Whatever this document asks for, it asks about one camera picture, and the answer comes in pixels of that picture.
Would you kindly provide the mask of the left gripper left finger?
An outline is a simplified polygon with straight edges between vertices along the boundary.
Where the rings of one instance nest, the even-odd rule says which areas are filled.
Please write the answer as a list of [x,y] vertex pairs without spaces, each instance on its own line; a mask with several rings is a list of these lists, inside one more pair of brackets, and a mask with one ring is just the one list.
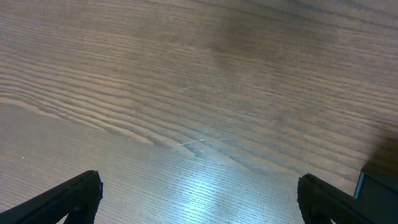
[[1,213],[2,224],[93,224],[103,198],[99,172],[88,170]]

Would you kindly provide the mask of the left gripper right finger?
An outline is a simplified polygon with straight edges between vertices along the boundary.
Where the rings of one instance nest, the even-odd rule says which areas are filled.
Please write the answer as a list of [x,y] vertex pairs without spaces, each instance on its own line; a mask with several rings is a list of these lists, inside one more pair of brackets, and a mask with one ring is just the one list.
[[312,174],[298,179],[297,202],[305,224],[373,224],[357,200]]

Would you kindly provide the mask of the dark green box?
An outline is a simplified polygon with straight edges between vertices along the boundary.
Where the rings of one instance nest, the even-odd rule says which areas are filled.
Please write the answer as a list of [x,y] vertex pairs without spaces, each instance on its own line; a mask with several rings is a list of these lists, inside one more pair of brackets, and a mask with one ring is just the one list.
[[365,166],[354,198],[359,210],[378,224],[397,224],[397,173]]

